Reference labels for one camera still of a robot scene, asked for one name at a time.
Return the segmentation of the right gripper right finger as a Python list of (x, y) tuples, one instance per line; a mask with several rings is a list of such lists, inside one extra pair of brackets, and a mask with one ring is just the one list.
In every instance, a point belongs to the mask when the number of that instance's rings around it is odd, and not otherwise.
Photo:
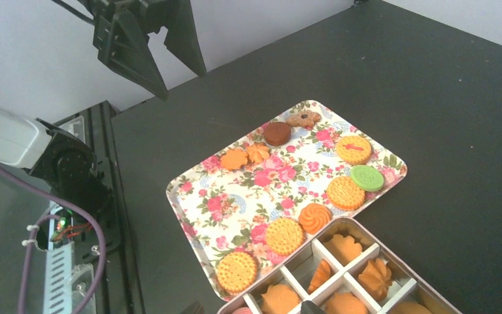
[(312, 301), (301, 302), (300, 314), (326, 314), (325, 311)]

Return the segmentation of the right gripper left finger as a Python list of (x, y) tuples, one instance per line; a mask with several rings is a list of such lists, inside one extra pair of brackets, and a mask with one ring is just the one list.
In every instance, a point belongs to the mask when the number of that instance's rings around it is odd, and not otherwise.
[(199, 301), (194, 301), (188, 305), (180, 314), (204, 314), (205, 310)]

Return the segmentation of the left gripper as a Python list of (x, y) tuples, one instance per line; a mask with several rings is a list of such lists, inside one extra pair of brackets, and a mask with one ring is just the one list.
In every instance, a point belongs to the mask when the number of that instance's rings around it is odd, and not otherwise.
[(112, 72), (166, 100), (168, 90), (148, 47), (149, 33), (165, 26), (164, 45), (187, 68), (203, 77), (203, 59), (190, 0), (81, 1), (93, 16), (98, 60)]

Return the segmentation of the pink divided cookie tin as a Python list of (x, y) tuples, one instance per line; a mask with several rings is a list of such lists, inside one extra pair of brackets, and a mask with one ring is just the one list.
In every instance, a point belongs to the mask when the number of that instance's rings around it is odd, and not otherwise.
[[(352, 236), (362, 247), (362, 252), (347, 264), (341, 264), (327, 248), (327, 242), (335, 235)], [(384, 298), (374, 299), (360, 282), (359, 276), (370, 260), (381, 259), (389, 268), (390, 286)], [(314, 292), (308, 293), (304, 284), (312, 279), (314, 270), (325, 260), (333, 275)], [(310, 301), (323, 311), (327, 302), (336, 294), (351, 293), (368, 313), (401, 312), (404, 303), (422, 305), (430, 313), (459, 313), (454, 305), (422, 279), (409, 265), (394, 254), (371, 232), (356, 220), (339, 217), (320, 230), (320, 233), (304, 244), (289, 259), (258, 279), (245, 293), (235, 297), (218, 310), (218, 314), (233, 313), (248, 307), (252, 313), (261, 313), (262, 294), (276, 284), (288, 285), (302, 302)]]

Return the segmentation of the floral cookie tray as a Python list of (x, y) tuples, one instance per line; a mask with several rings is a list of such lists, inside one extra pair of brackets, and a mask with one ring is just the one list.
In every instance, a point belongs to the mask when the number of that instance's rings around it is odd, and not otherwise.
[(216, 267), (225, 255), (249, 253), (258, 265), (258, 277), (270, 274), (283, 261), (265, 241), (272, 220), (295, 219), (310, 203), (325, 205), (334, 217), (358, 213), (332, 205), (326, 188), (352, 168), (337, 155), (335, 145), (345, 136), (363, 137), (363, 132), (314, 100), (290, 107), (274, 121), (284, 122), (306, 110), (318, 113), (320, 121), (311, 128), (294, 128), (286, 144), (269, 149), (268, 159), (229, 171), (221, 166), (221, 150), (167, 185), (167, 199), (221, 300), (231, 299), (216, 279)]

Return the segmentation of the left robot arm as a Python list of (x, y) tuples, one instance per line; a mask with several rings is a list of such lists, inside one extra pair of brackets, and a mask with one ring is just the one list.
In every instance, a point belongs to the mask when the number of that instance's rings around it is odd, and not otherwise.
[[(160, 99), (167, 99), (169, 92), (148, 47), (151, 33), (166, 29), (166, 49), (196, 75), (207, 73), (189, 1), (84, 1), (85, 12), (63, 1), (59, 5), (93, 26), (93, 45), (102, 64)], [(54, 201), (65, 208), (78, 206), (94, 216), (112, 199), (93, 150), (40, 118), (0, 108), (0, 163), (44, 180)]]

